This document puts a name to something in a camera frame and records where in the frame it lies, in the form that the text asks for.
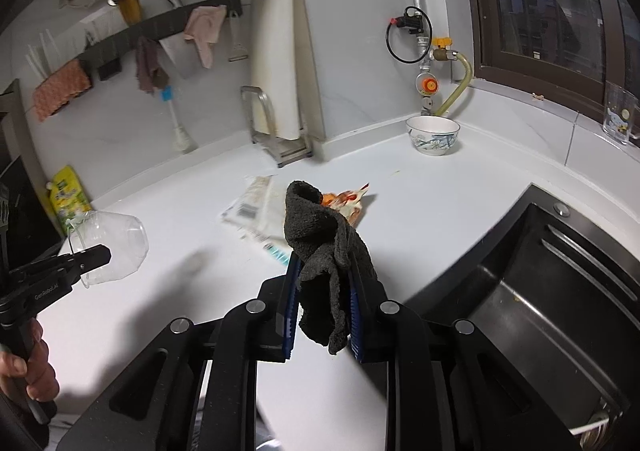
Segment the person's left hand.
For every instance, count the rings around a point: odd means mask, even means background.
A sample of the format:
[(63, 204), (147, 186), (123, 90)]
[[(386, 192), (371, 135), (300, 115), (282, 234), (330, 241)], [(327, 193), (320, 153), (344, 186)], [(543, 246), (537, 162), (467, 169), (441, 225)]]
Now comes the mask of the person's left hand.
[(15, 403), (22, 402), (22, 395), (15, 393), (14, 379), (24, 379), (26, 395), (35, 401), (49, 402), (58, 397), (60, 385), (55, 371), (49, 363), (49, 347), (44, 341), (41, 324), (32, 319), (29, 322), (32, 335), (32, 353), (27, 361), (2, 351), (0, 353), (1, 393)]

